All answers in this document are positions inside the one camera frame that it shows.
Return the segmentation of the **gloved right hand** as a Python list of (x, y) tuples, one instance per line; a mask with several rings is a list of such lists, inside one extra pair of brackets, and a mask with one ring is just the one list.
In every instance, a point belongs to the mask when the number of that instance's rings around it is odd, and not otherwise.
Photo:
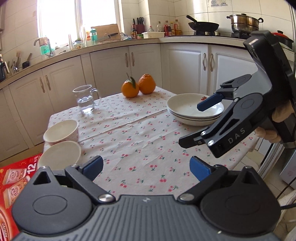
[[(295, 111), (290, 101), (285, 104), (278, 106), (272, 114), (272, 119), (276, 123), (280, 123), (286, 120), (291, 114)], [(276, 131), (273, 130), (265, 130), (261, 127), (257, 127), (255, 129), (255, 134), (259, 138), (264, 138), (265, 140), (269, 141), (270, 143), (278, 143), (281, 141), (280, 135), (277, 134)]]

